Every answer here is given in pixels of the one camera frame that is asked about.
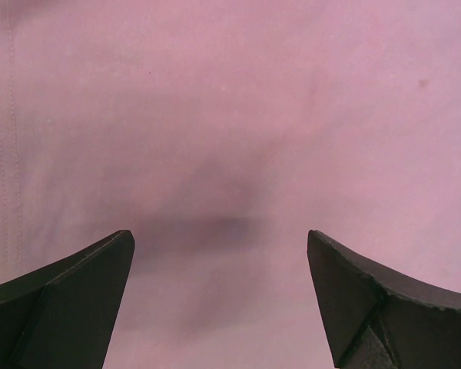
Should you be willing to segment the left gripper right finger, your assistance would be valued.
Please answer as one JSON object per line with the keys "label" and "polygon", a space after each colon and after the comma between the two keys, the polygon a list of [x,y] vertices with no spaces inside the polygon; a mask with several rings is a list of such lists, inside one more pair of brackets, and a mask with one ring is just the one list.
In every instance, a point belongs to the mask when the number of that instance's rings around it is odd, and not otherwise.
{"label": "left gripper right finger", "polygon": [[310,231],[307,258],[336,368],[461,368],[461,293]]}

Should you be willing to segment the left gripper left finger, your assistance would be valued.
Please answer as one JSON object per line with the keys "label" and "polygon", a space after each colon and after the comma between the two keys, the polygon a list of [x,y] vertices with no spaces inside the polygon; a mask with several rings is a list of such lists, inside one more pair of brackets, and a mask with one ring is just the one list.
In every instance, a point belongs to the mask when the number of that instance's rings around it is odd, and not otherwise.
{"label": "left gripper left finger", "polygon": [[133,256],[117,231],[0,284],[0,368],[103,367]]}

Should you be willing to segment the pink t shirt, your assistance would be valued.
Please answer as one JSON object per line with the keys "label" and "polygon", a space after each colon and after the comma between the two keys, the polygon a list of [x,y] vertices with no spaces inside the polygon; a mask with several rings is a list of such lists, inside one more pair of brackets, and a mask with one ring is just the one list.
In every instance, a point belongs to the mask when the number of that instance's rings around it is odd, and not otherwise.
{"label": "pink t shirt", "polygon": [[107,368],[330,368],[307,234],[461,293],[461,1],[0,1],[0,284],[128,229]]}

